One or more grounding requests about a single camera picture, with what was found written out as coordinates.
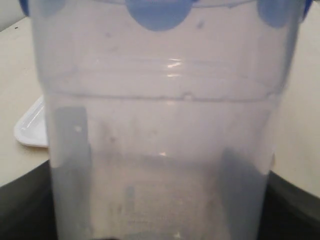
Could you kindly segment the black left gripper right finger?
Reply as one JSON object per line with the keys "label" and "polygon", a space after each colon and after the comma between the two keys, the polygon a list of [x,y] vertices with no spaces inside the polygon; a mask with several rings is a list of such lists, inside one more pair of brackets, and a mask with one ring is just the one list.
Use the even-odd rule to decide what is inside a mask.
{"label": "black left gripper right finger", "polygon": [[271,172],[265,194],[259,238],[318,240],[320,198]]}

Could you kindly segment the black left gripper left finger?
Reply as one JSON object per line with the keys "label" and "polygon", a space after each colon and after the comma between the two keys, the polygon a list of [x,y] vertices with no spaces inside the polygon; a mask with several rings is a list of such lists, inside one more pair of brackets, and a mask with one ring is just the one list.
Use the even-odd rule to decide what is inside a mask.
{"label": "black left gripper left finger", "polygon": [[57,239],[48,161],[0,187],[0,238]]}

